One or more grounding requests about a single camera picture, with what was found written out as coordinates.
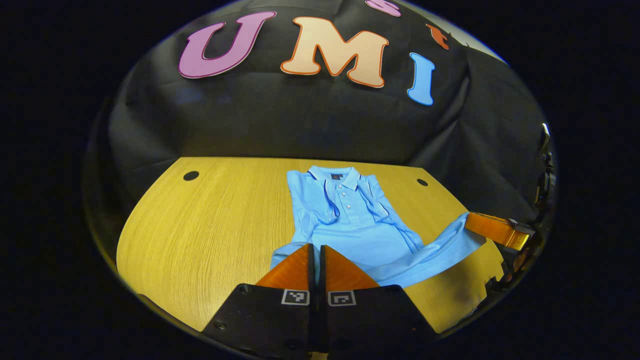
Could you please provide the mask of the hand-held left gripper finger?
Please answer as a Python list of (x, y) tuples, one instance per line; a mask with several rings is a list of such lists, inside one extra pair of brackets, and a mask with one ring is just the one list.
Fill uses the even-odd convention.
[(202, 333), (252, 358), (307, 358), (314, 287), (305, 244), (256, 284), (236, 285)]
[(379, 285), (327, 245), (318, 280), (329, 357), (416, 357), (438, 337), (400, 285)]

